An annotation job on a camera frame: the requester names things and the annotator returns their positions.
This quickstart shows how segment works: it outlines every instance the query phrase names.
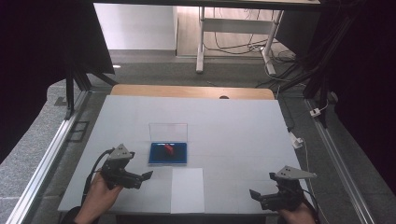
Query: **human hand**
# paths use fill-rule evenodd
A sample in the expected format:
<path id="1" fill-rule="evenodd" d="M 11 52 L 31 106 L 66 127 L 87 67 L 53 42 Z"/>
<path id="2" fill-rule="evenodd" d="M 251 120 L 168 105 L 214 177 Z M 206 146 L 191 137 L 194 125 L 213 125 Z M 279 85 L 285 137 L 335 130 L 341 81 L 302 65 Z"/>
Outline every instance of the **human hand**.
<path id="1" fill-rule="evenodd" d="M 88 224 L 95 221 L 105 211 L 107 211 L 117 200 L 123 186 L 116 186 L 110 190 L 100 171 L 96 173 L 91 182 L 90 190 L 84 204 L 81 206 L 75 218 L 77 224 Z"/>
<path id="2" fill-rule="evenodd" d="M 315 224 L 311 210 L 304 203 L 301 203 L 292 212 L 286 209 L 278 210 L 277 212 L 285 218 L 288 224 Z"/>

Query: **white sheet of paper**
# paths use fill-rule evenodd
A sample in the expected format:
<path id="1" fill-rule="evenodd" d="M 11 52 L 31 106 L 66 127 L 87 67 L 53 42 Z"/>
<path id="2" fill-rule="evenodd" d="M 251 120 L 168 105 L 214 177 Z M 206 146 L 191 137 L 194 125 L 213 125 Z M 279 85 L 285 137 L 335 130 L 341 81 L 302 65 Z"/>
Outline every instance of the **white sheet of paper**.
<path id="1" fill-rule="evenodd" d="M 203 213 L 204 211 L 203 169 L 173 169 L 171 213 Z"/>

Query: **red object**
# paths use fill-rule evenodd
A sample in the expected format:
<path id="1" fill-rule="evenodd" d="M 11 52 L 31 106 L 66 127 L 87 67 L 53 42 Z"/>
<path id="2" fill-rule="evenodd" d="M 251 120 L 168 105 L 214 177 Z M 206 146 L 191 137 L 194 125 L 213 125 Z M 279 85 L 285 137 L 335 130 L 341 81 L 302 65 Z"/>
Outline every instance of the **red object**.
<path id="1" fill-rule="evenodd" d="M 174 154 L 173 147 L 171 147 L 170 145 L 167 145 L 167 144 L 166 144 L 164 147 L 165 147 L 166 153 L 167 153 L 168 155 L 173 156 L 173 154 Z"/>

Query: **white plug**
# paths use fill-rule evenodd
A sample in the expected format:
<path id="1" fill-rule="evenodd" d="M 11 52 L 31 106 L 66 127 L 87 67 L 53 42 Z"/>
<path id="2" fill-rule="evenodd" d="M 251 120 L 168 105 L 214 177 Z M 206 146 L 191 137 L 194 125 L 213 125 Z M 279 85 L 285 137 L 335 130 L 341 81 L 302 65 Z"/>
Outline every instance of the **white plug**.
<path id="1" fill-rule="evenodd" d="M 320 110 L 318 108 L 315 108 L 315 109 L 309 111 L 309 113 L 311 114 L 311 117 L 314 118 L 314 117 L 317 117 L 320 115 Z"/>
<path id="2" fill-rule="evenodd" d="M 291 144 L 293 145 L 294 148 L 299 148 L 303 146 L 303 139 L 296 138 L 296 136 L 294 136 L 294 133 L 292 132 L 289 132 L 289 136 L 290 136 Z"/>

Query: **white tabletop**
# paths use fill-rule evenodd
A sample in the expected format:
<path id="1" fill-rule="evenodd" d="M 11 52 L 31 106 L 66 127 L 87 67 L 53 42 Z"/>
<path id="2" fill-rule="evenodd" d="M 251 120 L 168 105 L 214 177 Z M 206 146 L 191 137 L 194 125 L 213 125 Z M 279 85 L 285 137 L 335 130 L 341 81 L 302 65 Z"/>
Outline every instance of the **white tabletop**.
<path id="1" fill-rule="evenodd" d="M 176 168 L 148 164 L 150 123 L 188 124 L 185 167 L 203 169 L 206 214 L 271 213 L 262 211 L 250 198 L 249 189 L 277 193 L 269 173 L 285 165 L 300 169 L 276 100 L 109 95 L 59 210 L 80 205 L 85 179 L 99 155 L 123 143 L 135 152 L 126 171 L 154 173 L 141 189 L 124 189 L 110 212 L 171 213 L 172 173 Z"/>

